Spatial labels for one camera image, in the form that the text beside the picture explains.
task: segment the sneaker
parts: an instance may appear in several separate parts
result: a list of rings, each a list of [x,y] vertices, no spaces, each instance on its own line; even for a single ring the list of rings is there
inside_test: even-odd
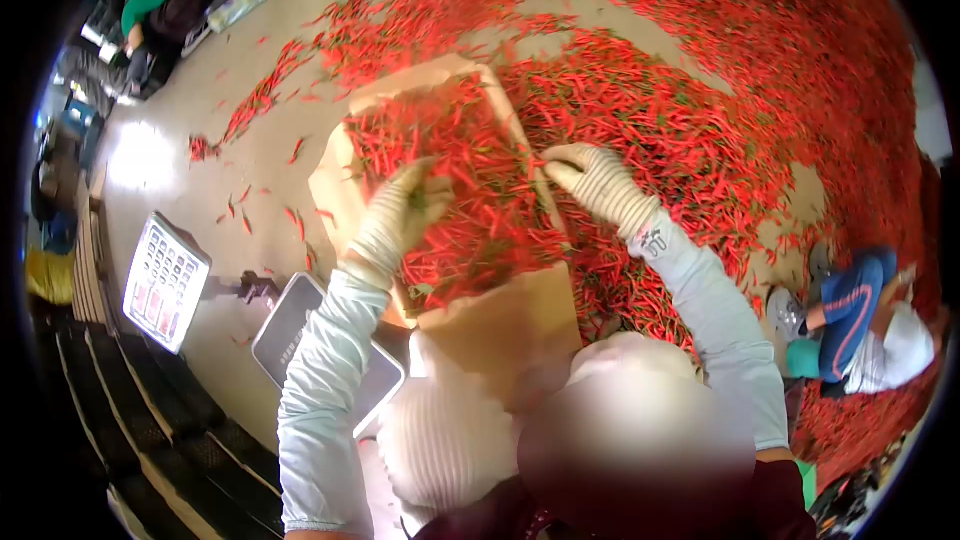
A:
[[[203,42],[205,38],[210,36],[210,32],[212,31],[213,29],[210,27],[210,24],[204,19],[203,23],[197,29],[187,35],[186,42],[183,43],[183,50],[180,52],[180,57],[186,58],[189,54],[193,53],[200,45],[200,42]]]
[[[824,280],[831,276],[830,246],[825,240],[820,240],[810,249],[810,292],[807,294],[807,305],[816,305],[821,302],[820,289]]]
[[[807,320],[807,311],[800,305],[800,301],[793,292],[782,285],[778,285],[767,299],[767,321],[773,326],[776,335],[789,344],[798,338],[805,338],[800,333],[800,326]]]

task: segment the white cotton glove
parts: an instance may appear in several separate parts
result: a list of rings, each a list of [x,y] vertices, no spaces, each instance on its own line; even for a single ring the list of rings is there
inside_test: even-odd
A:
[[[424,237],[453,200],[449,177],[427,179],[436,159],[418,159],[404,165],[387,180],[366,206],[360,230],[347,246],[368,266],[342,259],[339,269],[390,291],[394,273],[408,250]]]
[[[644,194],[616,153],[590,144],[553,146],[542,153],[543,170],[596,217],[620,227],[630,241],[661,205]]]

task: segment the white shirt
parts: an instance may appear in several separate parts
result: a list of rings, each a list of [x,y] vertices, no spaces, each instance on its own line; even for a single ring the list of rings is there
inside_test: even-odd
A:
[[[876,394],[913,380],[933,363],[933,337],[905,302],[893,304],[894,316],[882,340],[870,330],[844,370],[846,394]]]
[[[659,274],[700,356],[704,382],[750,415],[756,450],[786,448],[784,381],[774,347],[713,250],[658,210],[627,243]],[[371,334],[389,295],[334,271],[287,369],[278,413],[283,523],[295,530],[374,535],[350,412]]]

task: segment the light blue sleeve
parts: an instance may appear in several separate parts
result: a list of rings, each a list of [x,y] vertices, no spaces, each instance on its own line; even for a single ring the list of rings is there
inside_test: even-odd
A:
[[[693,335],[706,385],[732,404],[749,406],[756,450],[788,448],[784,380],[757,315],[710,248],[696,246],[658,210],[628,242],[673,294]]]
[[[350,413],[389,295],[335,270],[287,368],[277,415],[283,525],[374,537]]]

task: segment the cardboard box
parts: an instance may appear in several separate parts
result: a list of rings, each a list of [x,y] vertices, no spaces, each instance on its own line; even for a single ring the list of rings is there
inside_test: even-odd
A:
[[[450,78],[473,73],[480,74],[486,86],[487,101],[493,114],[499,121],[507,123],[506,127],[513,145],[531,151],[520,119],[498,78],[488,66],[474,63],[456,54],[408,67],[354,91],[349,102],[349,111],[354,116],[359,115],[368,109],[378,108],[378,105],[386,99],[392,99],[413,90],[429,89],[447,82]],[[346,244],[355,236],[363,214],[366,212],[368,197],[363,195],[359,183],[350,179],[352,175],[362,171],[360,158],[354,153],[354,144],[347,133],[346,126],[341,123],[330,134],[323,158],[309,181],[310,192],[318,208],[330,211],[334,216],[336,225],[327,218],[324,218],[323,225],[338,255],[343,254]],[[549,214],[551,225],[561,233],[566,233],[564,222],[547,185],[546,176],[539,168],[534,170],[533,186]],[[417,315],[414,313],[406,286],[395,283],[390,295],[393,298],[393,305],[398,309],[397,312],[390,313],[387,320],[390,323],[413,328],[417,324]]]
[[[479,72],[486,83],[494,114],[508,122],[510,137],[529,149],[513,105],[493,72],[458,55],[447,55],[413,66],[353,93],[351,114],[376,107],[383,99],[409,90],[430,88],[448,79]],[[356,235],[366,213],[360,186],[350,177],[357,165],[354,145],[341,124],[330,135],[317,170],[310,176],[310,192],[318,209],[330,211],[335,221],[323,225],[337,254],[342,255]],[[565,231],[546,176],[537,169],[534,184],[551,214],[551,222]],[[463,370],[483,377],[488,390],[508,410],[513,406],[517,378],[529,367],[556,360],[582,346],[570,272],[565,262],[516,276],[482,296],[460,298],[417,318],[405,316],[404,289],[394,286],[393,301],[384,321],[419,326],[440,350]]]

